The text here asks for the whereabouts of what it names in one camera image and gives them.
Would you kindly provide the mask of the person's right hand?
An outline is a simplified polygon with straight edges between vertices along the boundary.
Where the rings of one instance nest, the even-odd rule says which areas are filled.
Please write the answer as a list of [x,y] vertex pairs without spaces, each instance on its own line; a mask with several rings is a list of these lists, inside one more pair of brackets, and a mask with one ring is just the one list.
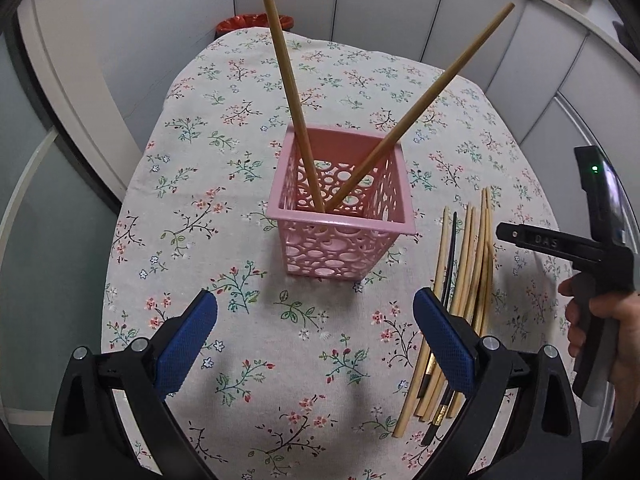
[[570,322],[568,351],[578,364],[572,390],[590,408],[614,389],[608,443],[622,440],[639,406],[639,294],[608,292],[593,296],[584,306],[584,280],[575,275],[559,284],[567,297],[565,316]]

